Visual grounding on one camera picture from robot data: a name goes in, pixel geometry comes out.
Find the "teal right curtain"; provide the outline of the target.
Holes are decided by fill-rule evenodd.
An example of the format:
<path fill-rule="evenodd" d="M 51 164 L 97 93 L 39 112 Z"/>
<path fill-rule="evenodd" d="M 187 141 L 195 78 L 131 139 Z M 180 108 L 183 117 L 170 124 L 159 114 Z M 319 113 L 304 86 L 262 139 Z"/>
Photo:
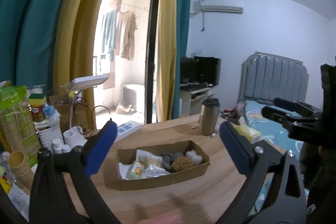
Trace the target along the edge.
<path fill-rule="evenodd" d="M 181 57 L 186 56 L 189 35 L 191 0 L 177 0 L 177 57 L 175 66 L 175 89 L 171 117 L 179 118 L 179 89 L 181 78 Z"/>

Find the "stack of paper cups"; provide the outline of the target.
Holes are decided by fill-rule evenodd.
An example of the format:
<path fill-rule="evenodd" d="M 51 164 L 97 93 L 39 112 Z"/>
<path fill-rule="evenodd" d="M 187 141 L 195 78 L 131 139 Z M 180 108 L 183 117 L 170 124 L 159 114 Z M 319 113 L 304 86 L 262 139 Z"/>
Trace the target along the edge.
<path fill-rule="evenodd" d="M 9 166 L 12 172 L 29 190 L 33 186 L 34 174 L 28 164 L 25 154 L 17 151 L 10 154 L 8 159 Z"/>

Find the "teal curtain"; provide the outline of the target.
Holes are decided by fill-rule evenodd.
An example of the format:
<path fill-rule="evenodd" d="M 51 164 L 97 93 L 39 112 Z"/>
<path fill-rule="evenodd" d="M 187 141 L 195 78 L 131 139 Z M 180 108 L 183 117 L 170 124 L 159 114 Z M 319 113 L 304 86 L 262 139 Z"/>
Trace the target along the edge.
<path fill-rule="evenodd" d="M 1 80 L 52 88 L 62 3 L 63 0 L 1 0 Z"/>
<path fill-rule="evenodd" d="M 186 56 L 189 35 L 191 0 L 177 0 L 177 57 L 175 66 L 175 89 L 171 117 L 179 118 L 179 89 L 181 78 L 181 57 Z"/>

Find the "teal left curtain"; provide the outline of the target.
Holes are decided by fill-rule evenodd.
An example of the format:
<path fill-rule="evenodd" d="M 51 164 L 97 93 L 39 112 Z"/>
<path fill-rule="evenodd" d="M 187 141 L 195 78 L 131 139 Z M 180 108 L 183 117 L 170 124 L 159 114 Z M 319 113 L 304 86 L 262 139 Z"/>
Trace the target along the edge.
<path fill-rule="evenodd" d="M 52 88 L 62 3 L 63 0 L 1 0 L 1 80 Z"/>

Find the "white perforated basket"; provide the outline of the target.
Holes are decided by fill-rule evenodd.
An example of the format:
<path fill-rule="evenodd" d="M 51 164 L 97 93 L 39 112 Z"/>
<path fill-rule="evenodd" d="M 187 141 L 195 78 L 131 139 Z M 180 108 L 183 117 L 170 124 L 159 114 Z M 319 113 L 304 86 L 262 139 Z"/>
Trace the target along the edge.
<path fill-rule="evenodd" d="M 52 125 L 48 121 L 35 122 L 35 128 L 38 132 L 39 140 L 42 147 L 52 150 L 52 141 L 59 139 L 61 144 L 64 145 L 64 139 L 60 128 L 59 122 L 52 122 Z"/>

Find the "blue patterned bedsheet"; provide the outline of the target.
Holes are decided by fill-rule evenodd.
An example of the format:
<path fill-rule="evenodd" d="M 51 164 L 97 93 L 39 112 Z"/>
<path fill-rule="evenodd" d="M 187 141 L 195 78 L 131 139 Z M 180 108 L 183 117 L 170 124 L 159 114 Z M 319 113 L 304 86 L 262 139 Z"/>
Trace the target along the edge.
<path fill-rule="evenodd" d="M 260 132 L 262 139 L 285 150 L 292 150 L 296 157 L 299 158 L 303 142 L 289 138 L 288 131 L 281 124 L 264 118 L 261 111 L 266 105 L 246 100 L 240 102 L 240 106 L 241 109 L 238 110 L 239 116 L 244 118 L 247 126 Z"/>

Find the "clear bubble wrap bundle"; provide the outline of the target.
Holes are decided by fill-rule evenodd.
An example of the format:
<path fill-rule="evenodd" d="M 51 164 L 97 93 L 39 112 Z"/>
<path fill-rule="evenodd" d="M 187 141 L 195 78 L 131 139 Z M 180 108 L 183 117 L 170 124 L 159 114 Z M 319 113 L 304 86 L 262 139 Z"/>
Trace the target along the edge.
<path fill-rule="evenodd" d="M 199 155 L 194 149 L 187 151 L 185 157 L 190 159 L 195 165 L 201 165 L 203 162 L 203 157 Z"/>

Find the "grey knit cloth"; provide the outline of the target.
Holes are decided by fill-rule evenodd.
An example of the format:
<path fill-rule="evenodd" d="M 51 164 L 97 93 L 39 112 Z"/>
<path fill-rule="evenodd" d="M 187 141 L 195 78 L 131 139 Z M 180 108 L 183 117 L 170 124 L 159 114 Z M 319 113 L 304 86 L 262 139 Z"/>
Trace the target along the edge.
<path fill-rule="evenodd" d="M 166 170 L 171 170 L 171 164 L 175 161 L 177 157 L 184 156 L 182 152 L 172 153 L 165 152 L 162 155 L 162 166 Z"/>

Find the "yellow curtain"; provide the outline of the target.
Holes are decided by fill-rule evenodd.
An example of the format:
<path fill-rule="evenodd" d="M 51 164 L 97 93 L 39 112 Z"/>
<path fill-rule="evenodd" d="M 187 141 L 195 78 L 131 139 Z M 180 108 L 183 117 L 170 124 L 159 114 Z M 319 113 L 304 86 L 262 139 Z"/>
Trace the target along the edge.
<path fill-rule="evenodd" d="M 172 118 L 177 55 L 177 0 L 160 0 L 158 22 L 158 120 Z"/>
<path fill-rule="evenodd" d="M 102 0 L 63 0 L 56 31 L 53 88 L 93 73 L 93 46 Z"/>

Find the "yellow left curtain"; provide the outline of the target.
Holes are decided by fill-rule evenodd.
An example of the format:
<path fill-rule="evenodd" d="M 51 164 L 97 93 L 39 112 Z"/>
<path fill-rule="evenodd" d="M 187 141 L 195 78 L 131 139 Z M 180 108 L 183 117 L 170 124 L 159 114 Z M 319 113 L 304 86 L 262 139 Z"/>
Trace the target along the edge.
<path fill-rule="evenodd" d="M 93 73 L 93 46 L 102 0 L 63 0 L 56 31 L 53 88 Z"/>

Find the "steel travel mug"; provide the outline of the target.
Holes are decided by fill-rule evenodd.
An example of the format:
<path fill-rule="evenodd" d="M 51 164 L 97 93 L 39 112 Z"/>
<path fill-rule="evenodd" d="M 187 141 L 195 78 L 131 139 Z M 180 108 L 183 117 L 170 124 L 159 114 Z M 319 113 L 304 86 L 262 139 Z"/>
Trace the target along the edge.
<path fill-rule="evenodd" d="M 199 118 L 202 135 L 210 136 L 215 132 L 219 109 L 220 102 L 217 98 L 207 98 L 202 102 Z"/>

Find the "hanging brown shirt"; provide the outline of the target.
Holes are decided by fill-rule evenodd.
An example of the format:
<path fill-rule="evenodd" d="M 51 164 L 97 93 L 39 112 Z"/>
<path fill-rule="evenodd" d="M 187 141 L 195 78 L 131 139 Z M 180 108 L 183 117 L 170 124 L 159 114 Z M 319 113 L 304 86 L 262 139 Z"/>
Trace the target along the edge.
<path fill-rule="evenodd" d="M 115 55 L 132 61 L 135 50 L 136 16 L 133 11 L 119 12 L 116 26 Z"/>

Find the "black monitor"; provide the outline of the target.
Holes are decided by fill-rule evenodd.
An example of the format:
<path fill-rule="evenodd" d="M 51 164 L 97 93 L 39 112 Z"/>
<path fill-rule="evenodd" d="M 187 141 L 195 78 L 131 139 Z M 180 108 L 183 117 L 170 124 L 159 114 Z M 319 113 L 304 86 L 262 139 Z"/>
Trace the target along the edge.
<path fill-rule="evenodd" d="M 221 59 L 194 56 L 180 58 L 180 84 L 210 84 L 217 86 L 221 73 Z"/>

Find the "grey padded headboard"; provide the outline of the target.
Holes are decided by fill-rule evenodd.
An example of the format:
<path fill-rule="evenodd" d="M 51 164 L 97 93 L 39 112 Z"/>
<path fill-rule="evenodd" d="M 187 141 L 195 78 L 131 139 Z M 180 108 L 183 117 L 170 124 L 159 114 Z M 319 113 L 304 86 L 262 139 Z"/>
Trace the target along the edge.
<path fill-rule="evenodd" d="M 303 102 L 309 74 L 302 61 L 255 52 L 241 67 L 238 101 L 271 105 L 275 98 Z"/>

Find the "yellow tissue pack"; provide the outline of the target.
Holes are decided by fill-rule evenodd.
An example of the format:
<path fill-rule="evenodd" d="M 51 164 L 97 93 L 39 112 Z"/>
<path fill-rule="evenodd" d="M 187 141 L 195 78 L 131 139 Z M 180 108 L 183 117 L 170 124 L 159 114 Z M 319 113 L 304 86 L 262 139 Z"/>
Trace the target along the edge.
<path fill-rule="evenodd" d="M 238 134 L 247 138 L 251 144 L 261 140 L 261 132 L 248 126 L 244 117 L 240 117 L 238 123 L 239 124 L 232 123 L 232 126 L 238 132 Z"/>

